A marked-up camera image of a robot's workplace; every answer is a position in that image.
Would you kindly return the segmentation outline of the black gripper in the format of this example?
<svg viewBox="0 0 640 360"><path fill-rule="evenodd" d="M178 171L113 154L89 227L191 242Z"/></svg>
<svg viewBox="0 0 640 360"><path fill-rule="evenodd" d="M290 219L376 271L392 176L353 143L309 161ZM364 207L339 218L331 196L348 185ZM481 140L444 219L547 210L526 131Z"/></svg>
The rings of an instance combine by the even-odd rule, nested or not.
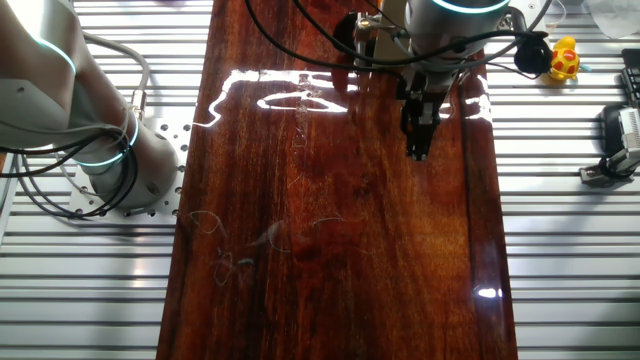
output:
<svg viewBox="0 0 640 360"><path fill-rule="evenodd" d="M441 123L440 107L449 94L453 73L421 72L405 69L398 83L398 100L402 104L401 130L406 137L406 155L424 161L429 154L437 127ZM416 148L416 117L408 107L412 102L424 103L419 119L419 153Z"/></svg>

